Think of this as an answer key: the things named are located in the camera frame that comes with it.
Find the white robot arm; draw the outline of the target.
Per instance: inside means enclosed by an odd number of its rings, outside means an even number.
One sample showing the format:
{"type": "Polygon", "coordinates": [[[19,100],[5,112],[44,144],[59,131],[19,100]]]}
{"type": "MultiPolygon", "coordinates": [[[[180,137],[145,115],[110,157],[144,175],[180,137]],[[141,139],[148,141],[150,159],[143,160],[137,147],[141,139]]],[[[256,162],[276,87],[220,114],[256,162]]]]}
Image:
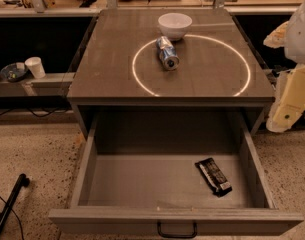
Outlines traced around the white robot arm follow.
{"type": "Polygon", "coordinates": [[[290,19],[279,25],[263,41],[270,48],[284,48],[285,57],[296,63],[281,72],[276,84],[266,128],[275,133],[289,130],[305,111],[305,0],[290,19]]]}

